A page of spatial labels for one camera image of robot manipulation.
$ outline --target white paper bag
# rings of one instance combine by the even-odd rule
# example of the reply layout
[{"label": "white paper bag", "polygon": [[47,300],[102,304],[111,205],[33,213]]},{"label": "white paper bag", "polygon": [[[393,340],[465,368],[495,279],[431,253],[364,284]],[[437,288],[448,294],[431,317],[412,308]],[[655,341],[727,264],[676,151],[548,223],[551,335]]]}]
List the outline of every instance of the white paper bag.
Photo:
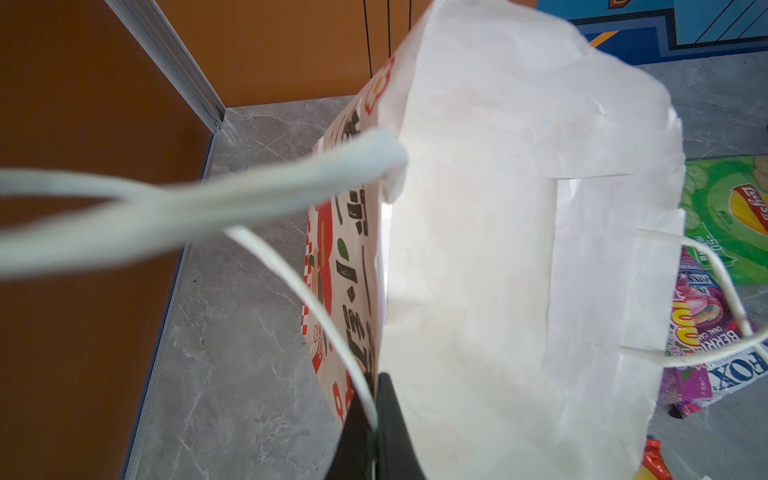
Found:
[{"label": "white paper bag", "polygon": [[[311,210],[306,282],[392,375],[427,476],[631,478],[661,368],[620,346],[663,349],[680,249],[635,233],[684,219],[664,87],[560,19],[435,0],[316,149],[373,125],[409,153],[402,195]],[[343,420],[346,371],[302,324]]]}]

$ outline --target red and yellow snack package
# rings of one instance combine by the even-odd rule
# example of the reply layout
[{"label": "red and yellow snack package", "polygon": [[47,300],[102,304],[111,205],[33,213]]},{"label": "red and yellow snack package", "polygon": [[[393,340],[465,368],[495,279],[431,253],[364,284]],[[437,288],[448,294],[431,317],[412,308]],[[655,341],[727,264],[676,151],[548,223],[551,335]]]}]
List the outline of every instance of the red and yellow snack package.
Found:
[{"label": "red and yellow snack package", "polygon": [[634,475],[634,480],[672,480],[672,474],[661,457],[661,442],[658,440],[645,442],[643,462]]}]

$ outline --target snack package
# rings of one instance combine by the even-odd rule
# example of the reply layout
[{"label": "snack package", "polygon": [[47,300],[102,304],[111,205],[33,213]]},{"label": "snack package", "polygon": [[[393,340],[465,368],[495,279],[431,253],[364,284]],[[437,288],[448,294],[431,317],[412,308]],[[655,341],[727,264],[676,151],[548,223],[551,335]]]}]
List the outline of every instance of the snack package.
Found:
[{"label": "snack package", "polygon": [[[768,283],[768,156],[689,161],[686,235],[715,250],[736,285]],[[706,255],[689,253],[710,270]]]},{"label": "snack package", "polygon": [[[691,314],[688,300],[680,286],[675,288],[667,334],[667,355],[682,356],[700,352],[699,332]],[[712,398],[712,386],[705,365],[664,369],[658,403],[689,402],[696,399]]]},{"label": "snack package", "polygon": [[645,442],[643,463],[640,464],[633,480],[672,480],[672,474],[661,456],[661,442],[658,440]]},{"label": "snack package", "polygon": [[[741,338],[736,320],[723,300],[723,291],[707,270],[686,251],[680,260],[677,289],[686,296],[691,316],[699,334],[700,349],[712,350]],[[749,385],[768,371],[768,361],[755,349],[746,349],[732,356],[707,364],[712,387],[708,399],[686,400],[677,403],[682,416],[690,415]]]}]

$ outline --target metal frame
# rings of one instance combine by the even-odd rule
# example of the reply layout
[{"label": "metal frame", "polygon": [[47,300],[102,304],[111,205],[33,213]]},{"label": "metal frame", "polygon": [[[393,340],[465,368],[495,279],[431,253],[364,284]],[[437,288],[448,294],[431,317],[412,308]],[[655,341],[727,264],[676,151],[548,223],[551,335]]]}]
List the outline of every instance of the metal frame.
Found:
[{"label": "metal frame", "polygon": [[155,0],[104,0],[213,133],[224,120],[222,103]]}]

